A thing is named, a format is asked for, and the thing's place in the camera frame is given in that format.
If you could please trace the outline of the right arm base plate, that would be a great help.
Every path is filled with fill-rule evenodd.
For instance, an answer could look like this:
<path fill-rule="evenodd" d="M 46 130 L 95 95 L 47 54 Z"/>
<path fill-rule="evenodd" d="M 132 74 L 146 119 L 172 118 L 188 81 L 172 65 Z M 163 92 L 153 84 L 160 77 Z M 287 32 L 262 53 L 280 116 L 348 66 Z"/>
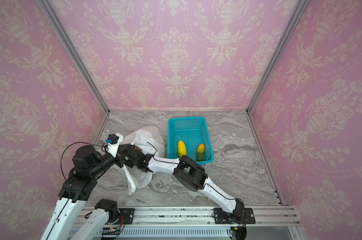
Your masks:
<path fill-rule="evenodd" d="M 244 208 L 240 214 L 229 214 L 221 208 L 214 208 L 211 217 L 214 218 L 215 224 L 238 224 L 242 226 L 256 223 L 255 215 L 251 208 Z"/>

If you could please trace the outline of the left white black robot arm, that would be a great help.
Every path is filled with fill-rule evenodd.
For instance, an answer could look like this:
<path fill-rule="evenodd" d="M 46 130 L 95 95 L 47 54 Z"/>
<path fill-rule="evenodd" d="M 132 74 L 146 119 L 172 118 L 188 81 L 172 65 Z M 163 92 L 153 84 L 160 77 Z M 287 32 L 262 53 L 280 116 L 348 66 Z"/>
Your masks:
<path fill-rule="evenodd" d="M 119 144 L 109 144 L 105 154 L 98 152 L 93 145 L 80 147 L 72 159 L 74 168 L 62 185 L 55 210 L 42 239 L 67 239 L 98 179 L 112 166 L 121 166 L 124 159 L 125 155 L 119 149 Z M 117 236 L 125 225 L 132 224 L 133 214 L 134 209 L 120 210 L 116 201 L 102 199 L 73 239 L 90 240 L 96 233 L 103 231 L 105 224 L 120 224 L 119 229 L 111 231 Z"/>

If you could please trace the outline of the teal plastic basket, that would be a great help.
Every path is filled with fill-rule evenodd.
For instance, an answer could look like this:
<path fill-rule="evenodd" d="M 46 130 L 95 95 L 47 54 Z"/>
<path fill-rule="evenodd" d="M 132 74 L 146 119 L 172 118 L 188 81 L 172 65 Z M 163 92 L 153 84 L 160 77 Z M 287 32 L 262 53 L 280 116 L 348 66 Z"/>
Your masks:
<path fill-rule="evenodd" d="M 180 117 L 168 120 L 167 129 L 167 157 L 176 159 L 178 155 L 178 142 L 186 145 L 187 156 L 199 165 L 210 164 L 214 161 L 214 153 L 208 129 L 207 120 L 204 117 Z M 198 147 L 205 146 L 204 159 L 197 160 Z"/>

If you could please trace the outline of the white plastic bag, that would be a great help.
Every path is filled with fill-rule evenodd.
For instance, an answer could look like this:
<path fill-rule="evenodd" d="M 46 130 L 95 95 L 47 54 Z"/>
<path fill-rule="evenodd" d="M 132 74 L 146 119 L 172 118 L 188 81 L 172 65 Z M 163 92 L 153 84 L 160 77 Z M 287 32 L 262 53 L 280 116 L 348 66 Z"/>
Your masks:
<path fill-rule="evenodd" d="M 160 131 L 154 126 L 140 128 L 123 137 L 122 145 L 132 145 L 146 158 L 149 155 L 165 157 L 165 141 Z M 152 179 L 153 173 L 143 172 L 137 166 L 129 166 L 128 163 L 119 170 L 128 182 L 128 193 L 132 195 L 137 189 L 146 187 Z"/>

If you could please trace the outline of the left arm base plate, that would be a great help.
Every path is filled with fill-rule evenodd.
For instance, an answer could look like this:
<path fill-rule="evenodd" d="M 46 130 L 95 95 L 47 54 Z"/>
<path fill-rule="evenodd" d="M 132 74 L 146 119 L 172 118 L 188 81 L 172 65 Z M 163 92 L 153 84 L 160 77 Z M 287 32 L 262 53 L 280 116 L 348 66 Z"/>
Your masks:
<path fill-rule="evenodd" d="M 131 225 L 134 218 L 134 212 L 134 208 L 112 210 L 109 214 L 107 223 L 110 225 Z"/>

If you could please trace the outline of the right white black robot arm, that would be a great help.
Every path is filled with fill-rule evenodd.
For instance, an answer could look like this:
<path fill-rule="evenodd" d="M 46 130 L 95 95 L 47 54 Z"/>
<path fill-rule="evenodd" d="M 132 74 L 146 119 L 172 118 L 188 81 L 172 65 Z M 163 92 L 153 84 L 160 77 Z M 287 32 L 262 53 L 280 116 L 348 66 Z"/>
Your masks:
<path fill-rule="evenodd" d="M 245 225 L 245 206 L 241 199 L 230 196 L 208 176 L 206 170 L 188 156 L 178 159 L 160 158 L 144 154 L 133 145 L 122 145 L 118 152 L 120 163 L 137 167 L 144 173 L 167 173 L 173 175 L 186 189 L 200 192 L 217 203 L 232 223 Z"/>

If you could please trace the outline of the yellow lemon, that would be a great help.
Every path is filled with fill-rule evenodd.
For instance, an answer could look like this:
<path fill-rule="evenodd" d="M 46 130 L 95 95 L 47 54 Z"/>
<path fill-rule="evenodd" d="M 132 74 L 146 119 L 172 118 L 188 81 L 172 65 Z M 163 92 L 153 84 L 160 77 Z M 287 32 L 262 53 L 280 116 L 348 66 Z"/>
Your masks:
<path fill-rule="evenodd" d="M 186 156 L 188 154 L 187 147 L 186 147 L 186 144 L 184 143 L 184 141 L 178 142 L 177 150 L 178 150 L 178 156 L 180 158 L 183 156 Z"/>

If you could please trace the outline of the orange green mango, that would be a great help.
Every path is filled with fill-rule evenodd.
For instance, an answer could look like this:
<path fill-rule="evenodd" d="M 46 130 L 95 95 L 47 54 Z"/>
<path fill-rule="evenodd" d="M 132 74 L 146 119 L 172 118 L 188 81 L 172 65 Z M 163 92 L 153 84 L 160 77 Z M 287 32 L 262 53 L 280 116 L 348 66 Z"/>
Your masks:
<path fill-rule="evenodd" d="M 204 156 L 205 156 L 205 145 L 200 144 L 197 149 L 197 161 L 202 162 L 204 160 Z"/>

